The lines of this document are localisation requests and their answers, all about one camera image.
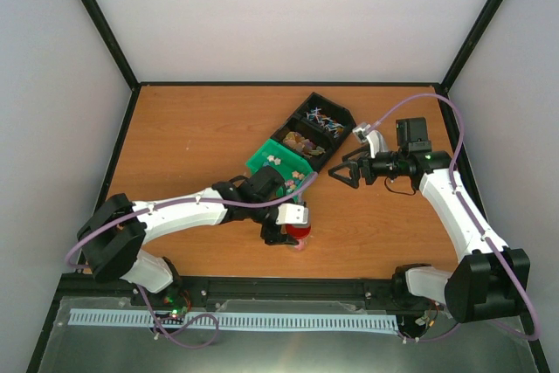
red lid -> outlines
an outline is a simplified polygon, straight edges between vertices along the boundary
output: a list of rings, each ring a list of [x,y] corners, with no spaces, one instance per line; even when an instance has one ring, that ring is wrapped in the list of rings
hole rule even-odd
[[[296,239],[304,239],[311,232],[311,226],[295,227],[292,224],[286,224],[286,232],[288,235],[293,236]]]

wooden tabletop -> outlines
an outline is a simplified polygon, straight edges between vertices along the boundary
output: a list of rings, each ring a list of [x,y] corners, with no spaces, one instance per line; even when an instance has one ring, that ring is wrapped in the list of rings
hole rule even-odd
[[[311,93],[351,111],[357,123],[374,122],[425,87],[379,86],[145,86],[121,151],[109,196],[159,200],[191,194],[237,175],[245,162]],[[399,108],[380,127],[397,149],[395,119],[424,116],[433,150],[451,153],[434,99]],[[267,246],[252,221],[203,226],[145,246],[166,256],[183,275],[307,278],[389,278],[396,266],[430,263],[452,271],[456,254],[443,225],[421,194],[389,193],[378,180],[359,190],[328,176],[342,155],[356,149],[350,136],[304,198],[311,212],[307,248]],[[394,190],[410,190],[398,179]]]

gray wall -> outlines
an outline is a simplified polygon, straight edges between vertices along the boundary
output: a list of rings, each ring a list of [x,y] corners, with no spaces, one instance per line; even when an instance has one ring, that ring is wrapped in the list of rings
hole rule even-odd
[[[98,0],[140,80],[440,81],[486,0]]]
[[[493,228],[532,262],[528,293],[559,370],[559,3],[505,0],[450,96]]]
[[[0,370],[25,370],[129,91],[79,0],[0,0]]]

green box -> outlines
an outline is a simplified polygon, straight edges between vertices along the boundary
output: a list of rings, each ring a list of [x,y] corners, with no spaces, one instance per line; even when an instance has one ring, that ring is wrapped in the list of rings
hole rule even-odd
[[[274,162],[269,162],[269,155],[281,159],[281,164],[276,165]],[[262,168],[262,165],[264,165],[265,162],[269,162],[270,166],[276,169],[281,176],[283,176],[285,181],[293,178],[292,173],[294,171],[297,171],[305,176],[313,172],[311,165],[309,165],[305,159],[296,155],[294,152],[283,147],[281,144],[272,139],[264,143],[258,152],[252,155],[252,157],[246,162],[246,166],[251,170],[251,175],[254,175],[257,170]],[[283,189],[279,189],[276,194],[278,197],[283,197]]]

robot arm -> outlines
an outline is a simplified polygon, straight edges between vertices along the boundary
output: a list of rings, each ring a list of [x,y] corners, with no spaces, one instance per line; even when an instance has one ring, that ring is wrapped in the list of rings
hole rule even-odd
[[[397,268],[393,280],[402,286],[395,287],[396,294],[412,294],[443,303],[459,322],[519,314],[524,308],[521,297],[485,238],[490,238],[501,251],[524,288],[528,282],[528,256],[522,249],[509,249],[493,231],[473,204],[457,171],[453,172],[456,188],[452,187],[451,157],[446,152],[431,150],[425,119],[397,121],[398,151],[388,151],[382,135],[369,125],[357,126],[354,134],[361,143],[368,144],[345,155],[343,163],[332,168],[329,175],[353,188],[359,187],[361,177],[371,185],[379,176],[408,176],[412,189],[419,190],[437,212],[458,258],[459,266],[454,273],[426,264]],[[342,169],[349,169],[349,176],[342,176]],[[459,195],[473,211],[473,218]]]
[[[235,183],[241,180],[243,182],[237,186]],[[174,282],[181,282],[168,259],[154,257],[141,249],[161,236],[191,227],[250,218],[261,224],[260,237],[267,245],[297,245],[297,239],[285,234],[281,226],[307,224],[308,209],[304,205],[294,204],[293,200],[260,208],[222,203],[264,203],[283,184],[281,174],[268,166],[251,178],[234,178],[195,194],[162,201],[130,202],[126,195],[118,194],[110,197],[93,214],[79,230],[78,239],[120,216],[139,211],[140,215],[89,241],[84,245],[83,253],[96,281],[124,279],[146,287],[151,293],[159,293]]]

